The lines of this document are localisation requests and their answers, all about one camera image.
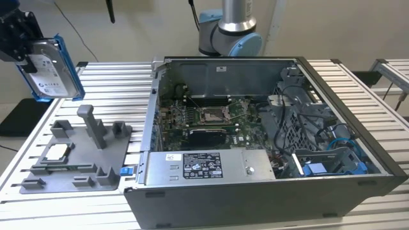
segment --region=sticker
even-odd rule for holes
[[[50,96],[67,96],[69,91],[54,67],[53,60],[41,54],[31,54],[30,57],[38,68],[38,72],[31,73],[31,77],[39,91]]]
[[[218,66],[216,67],[216,72],[226,72],[228,71],[228,67],[227,66]]]
[[[223,178],[220,153],[186,153],[184,178]]]
[[[182,154],[167,154],[167,161],[182,161]]]

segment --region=warning label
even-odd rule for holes
[[[220,153],[186,153],[184,178],[223,178]]]

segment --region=blue latch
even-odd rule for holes
[[[134,175],[134,167],[123,167],[120,170],[120,176],[132,176]]]

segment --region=workbench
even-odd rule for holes
[[[376,96],[340,62],[311,60],[314,68],[363,122],[383,147],[409,173],[409,124]],[[89,63],[79,68],[87,94],[83,101],[57,99],[31,136],[0,177],[0,229],[139,229],[139,224],[122,194],[134,177],[122,177],[119,189],[22,195],[21,183],[37,163],[51,139],[50,127],[57,119],[85,126],[77,116],[82,104],[95,106],[95,117],[104,124],[126,121],[134,127],[126,166],[139,163],[140,142],[151,89],[151,62]],[[387,196],[367,199],[344,218],[302,220],[220,230],[332,229],[380,230],[409,226],[409,182]]]

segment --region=open computer chassis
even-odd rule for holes
[[[303,57],[167,57],[126,198],[147,229],[342,217],[407,174]]]

